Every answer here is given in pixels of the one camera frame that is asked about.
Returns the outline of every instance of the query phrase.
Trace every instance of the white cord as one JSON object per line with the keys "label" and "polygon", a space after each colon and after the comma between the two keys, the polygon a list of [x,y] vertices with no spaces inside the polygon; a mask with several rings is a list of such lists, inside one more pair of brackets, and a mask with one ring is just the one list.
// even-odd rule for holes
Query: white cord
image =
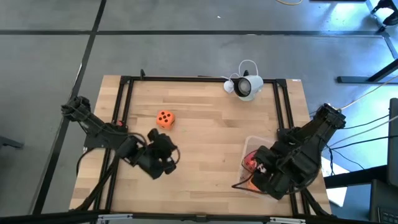
{"label": "white cord", "polygon": [[383,124],[390,123],[391,121],[393,121],[393,120],[395,120],[395,119],[397,119],[397,118],[398,118],[398,115],[395,116],[395,117],[393,117],[393,118],[391,118],[390,120],[388,120],[388,121],[382,123],[382,124],[379,124],[379,125],[377,125],[377,126],[371,128],[371,129],[368,129],[368,130],[363,131],[363,132],[361,132],[361,133],[354,134],[354,135],[352,135],[352,136],[350,136],[350,137],[347,137],[347,138],[344,138],[344,139],[342,139],[342,140],[340,140],[340,141],[337,141],[337,142],[333,143],[332,145],[330,145],[329,147],[332,147],[332,146],[334,146],[335,144],[337,144],[337,143],[339,143],[339,142],[342,142],[342,141],[344,141],[344,140],[350,139],[350,138],[352,138],[352,137],[359,136],[360,134],[366,133],[366,132],[368,132],[368,131],[372,131],[373,129],[376,129],[376,128],[382,126]]}
{"label": "white cord", "polygon": [[255,62],[253,62],[252,60],[243,60],[240,64],[239,64],[239,75],[241,75],[241,65],[243,64],[243,62],[252,62],[254,64],[254,66],[256,66],[256,72],[257,72],[257,76],[259,75],[259,70],[257,68],[257,64]]}
{"label": "white cord", "polygon": [[342,107],[342,108],[339,108],[338,110],[343,110],[343,109],[345,109],[345,108],[347,108],[347,107],[353,105],[354,103],[358,102],[360,99],[364,98],[364,97],[367,96],[368,94],[370,94],[370,93],[376,91],[378,88],[380,88],[380,87],[384,86],[385,84],[387,84],[387,83],[393,81],[395,78],[398,78],[398,75],[397,75],[396,77],[393,77],[393,78],[391,78],[390,80],[386,81],[385,83],[379,85],[379,86],[378,86],[377,88],[375,88],[374,90],[369,91],[369,92],[366,93],[365,95],[359,97],[357,100],[354,100],[352,103],[349,103],[349,104],[347,104],[346,106],[344,106],[344,107]]}
{"label": "white cord", "polygon": [[237,75],[238,78],[242,77],[242,75],[241,75],[241,65],[243,64],[243,62],[252,62],[252,63],[254,64],[254,66],[256,66],[257,76],[259,75],[259,70],[258,70],[258,68],[257,68],[257,64],[256,64],[255,62],[253,62],[252,60],[246,59],[246,60],[243,60],[243,61],[239,64],[239,68],[238,68],[239,74],[238,74],[238,73],[232,73],[232,74],[229,76],[229,78],[228,78],[228,77],[225,77],[225,76],[221,76],[221,78],[225,78],[225,79],[231,81],[231,77],[232,77],[233,75]]}

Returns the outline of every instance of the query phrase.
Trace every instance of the wooden table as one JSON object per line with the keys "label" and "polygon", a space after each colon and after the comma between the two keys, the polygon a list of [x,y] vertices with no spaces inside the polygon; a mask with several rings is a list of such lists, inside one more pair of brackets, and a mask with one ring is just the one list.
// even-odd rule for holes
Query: wooden table
{"label": "wooden table", "polygon": [[[95,115],[110,122],[120,76],[103,78]],[[310,118],[300,80],[287,80],[294,124]],[[284,105],[282,91],[279,92]],[[285,125],[287,118],[282,107]],[[156,127],[159,110],[176,115],[169,135],[181,150],[181,160],[170,175],[152,180],[138,167],[120,161],[111,210],[114,212],[207,213],[223,215],[291,215],[290,199],[257,198],[232,189],[246,137],[276,139],[277,113],[272,85],[264,84],[253,101],[227,94],[222,83],[135,81],[127,125],[129,131],[146,134]],[[70,208],[88,196],[98,181],[104,149],[96,149],[81,162]],[[330,212],[322,173],[308,188],[324,210]],[[101,208],[104,207],[107,187]],[[303,212],[300,194],[298,209]]]}

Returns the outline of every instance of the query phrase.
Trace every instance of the wood grain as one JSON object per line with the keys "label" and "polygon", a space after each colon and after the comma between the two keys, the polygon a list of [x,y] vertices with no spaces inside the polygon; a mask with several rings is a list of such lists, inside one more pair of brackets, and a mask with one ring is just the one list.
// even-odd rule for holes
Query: wood grain
{"label": "wood grain", "polygon": [[[110,122],[120,76],[106,75],[99,91],[95,114]],[[287,80],[294,123],[310,120],[300,80]],[[207,213],[235,215],[291,215],[289,197],[258,198],[232,189],[238,179],[246,137],[275,139],[278,128],[271,84],[253,101],[243,102],[227,94],[222,83],[134,82],[127,125],[129,131],[146,134],[156,127],[159,110],[175,113],[169,135],[181,150],[181,160],[170,175],[152,180],[139,168],[119,163],[112,211],[152,213]],[[284,123],[287,127],[283,97]],[[119,117],[123,112],[121,105]],[[98,181],[103,149],[81,162],[70,208],[79,206]],[[330,206],[322,174],[309,190],[328,212]],[[300,195],[297,194],[302,211]]]}

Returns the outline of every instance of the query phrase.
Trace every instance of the concrete floor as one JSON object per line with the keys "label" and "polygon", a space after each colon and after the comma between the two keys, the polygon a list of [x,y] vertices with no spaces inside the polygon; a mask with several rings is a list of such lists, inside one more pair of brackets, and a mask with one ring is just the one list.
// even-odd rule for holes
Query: concrete floor
{"label": "concrete floor", "polygon": [[[0,29],[91,30],[99,4],[0,0]],[[108,1],[99,29],[336,31],[377,30],[377,25],[362,2],[304,0],[291,7],[264,0],[114,0]],[[395,44],[395,27],[389,33]],[[0,35],[0,135],[25,142],[21,151],[0,151],[0,216],[29,212],[61,119],[59,106],[70,94],[87,40],[86,35]],[[375,88],[336,84],[337,76],[370,76],[393,60],[379,36],[104,35],[95,39],[80,94],[95,104],[103,75],[138,75],[143,68],[149,76],[217,77],[235,72],[247,58],[257,62],[264,78],[302,79],[310,111],[324,102],[343,106]],[[384,86],[344,110],[347,126],[388,114],[389,99],[396,96],[395,86]],[[330,142],[364,129],[338,131]],[[384,126],[346,143],[386,135]],[[83,131],[70,125],[44,212],[68,209],[83,140]],[[386,163],[386,146],[387,141],[378,141],[340,152],[373,167]],[[334,160],[345,169],[360,169],[339,155]],[[366,192],[369,186],[349,188],[345,206],[333,206],[333,213],[367,219]],[[363,205],[360,210],[357,204]]]}

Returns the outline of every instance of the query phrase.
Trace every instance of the orange die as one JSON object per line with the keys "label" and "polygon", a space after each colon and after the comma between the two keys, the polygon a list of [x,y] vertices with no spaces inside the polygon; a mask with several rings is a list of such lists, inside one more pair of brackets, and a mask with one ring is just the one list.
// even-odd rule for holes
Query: orange die
{"label": "orange die", "polygon": [[175,121],[174,114],[167,110],[162,110],[162,111],[159,111],[159,113],[157,113],[156,123],[161,128],[168,129],[168,130],[172,129],[174,121]]}

